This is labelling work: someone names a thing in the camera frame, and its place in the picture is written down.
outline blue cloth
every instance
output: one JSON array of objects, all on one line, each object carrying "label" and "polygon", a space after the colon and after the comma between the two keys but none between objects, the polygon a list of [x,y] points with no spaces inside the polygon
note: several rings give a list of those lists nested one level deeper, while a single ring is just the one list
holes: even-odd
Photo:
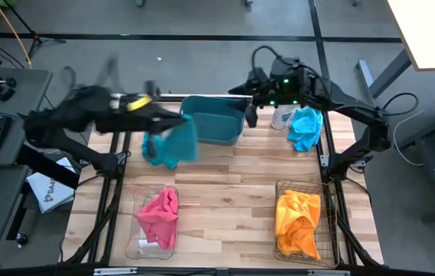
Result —
[{"label": "blue cloth", "polygon": [[308,152],[312,146],[318,143],[323,126],[321,112],[304,107],[294,114],[289,127],[288,140],[296,142],[294,148],[300,152]]},{"label": "blue cloth", "polygon": [[[142,156],[154,166],[161,164],[172,170],[181,160],[195,161],[198,158],[198,138],[194,120],[190,115],[184,115],[187,120],[170,130],[168,136],[163,139],[161,135],[149,135],[145,133],[142,141]],[[155,152],[154,158],[149,158],[149,140],[151,139]]]}]

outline butcher block tabletop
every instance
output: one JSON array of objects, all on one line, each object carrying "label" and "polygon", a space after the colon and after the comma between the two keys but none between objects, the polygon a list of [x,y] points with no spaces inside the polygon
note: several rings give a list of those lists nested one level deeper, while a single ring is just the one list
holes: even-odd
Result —
[{"label": "butcher block tabletop", "polygon": [[[165,105],[178,110],[178,103]],[[256,128],[245,124],[233,146],[199,144],[199,160],[182,163],[172,171],[153,166],[142,158],[142,133],[133,133],[126,174],[110,255],[111,266],[153,267],[227,267],[227,268],[314,268],[310,264],[279,261],[273,256],[275,185],[278,179],[321,182],[318,156],[313,147],[308,153],[294,150],[287,141],[288,128],[270,127],[272,107],[258,110]],[[354,143],[349,118],[331,113],[337,152]],[[89,147],[109,152],[112,135],[93,132]],[[119,140],[119,151],[122,149]],[[80,181],[96,172],[83,169]],[[349,176],[364,183],[363,175]],[[69,258],[91,232],[99,204],[103,179],[89,181],[77,190],[63,242],[64,258]],[[112,198],[112,184],[109,200]],[[178,226],[175,253],[167,260],[132,259],[131,239],[134,194],[148,187],[173,186],[178,190]],[[372,257],[382,263],[381,249],[368,197],[355,185],[344,182],[345,201],[351,229]],[[105,244],[100,236],[97,259]],[[344,260],[345,239],[339,235]]]}]

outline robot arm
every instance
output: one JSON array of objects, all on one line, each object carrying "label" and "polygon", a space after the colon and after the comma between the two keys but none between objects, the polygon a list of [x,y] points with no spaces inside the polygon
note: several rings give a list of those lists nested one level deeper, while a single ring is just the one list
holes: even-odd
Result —
[{"label": "robot arm", "polygon": [[345,152],[329,156],[324,169],[329,178],[337,180],[345,179],[348,167],[366,154],[390,148],[389,127],[383,110],[343,93],[337,84],[320,77],[298,58],[283,58],[268,46],[256,49],[252,60],[261,48],[267,48],[276,55],[270,76],[266,76],[262,68],[253,67],[244,84],[228,91],[230,94],[252,96],[251,101],[242,100],[232,106],[244,112],[249,127],[257,125],[258,107],[290,104],[307,105],[324,112],[337,111],[367,125],[359,141]]},{"label": "robot arm", "polygon": [[108,88],[88,86],[72,90],[72,98],[51,110],[31,111],[24,120],[27,141],[39,148],[56,148],[76,159],[90,161],[105,176],[114,177],[120,158],[98,153],[69,138],[64,129],[83,132],[91,123],[100,133],[145,131],[159,134],[184,123],[180,113],[160,107],[153,100],[158,94],[114,95]]}]

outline wire basket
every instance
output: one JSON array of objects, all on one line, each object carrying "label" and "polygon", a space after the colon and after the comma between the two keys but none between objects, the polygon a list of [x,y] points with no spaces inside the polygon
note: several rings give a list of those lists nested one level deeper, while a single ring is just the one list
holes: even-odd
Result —
[{"label": "wire basket", "polygon": [[337,202],[335,187],[329,184],[308,181],[277,180],[275,209],[277,209],[279,197],[284,195],[286,190],[319,195],[321,212],[319,223],[315,229],[314,239],[321,260],[316,260],[304,253],[292,254],[289,257],[283,255],[277,247],[276,229],[274,229],[273,235],[273,256],[281,261],[335,268],[339,264],[339,240],[336,236],[337,211],[335,207]]}]

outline metal table leg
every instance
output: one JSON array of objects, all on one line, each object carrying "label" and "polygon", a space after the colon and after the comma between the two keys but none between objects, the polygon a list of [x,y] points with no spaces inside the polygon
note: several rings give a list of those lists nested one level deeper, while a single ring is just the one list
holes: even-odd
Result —
[{"label": "metal table leg", "polygon": [[406,50],[403,50],[388,67],[384,69],[376,80],[372,79],[371,72],[365,60],[358,61],[355,65],[355,69],[360,75],[362,90],[366,93],[368,100],[374,100],[400,77],[401,73],[407,70],[410,65],[411,61],[408,57],[408,53]]}]

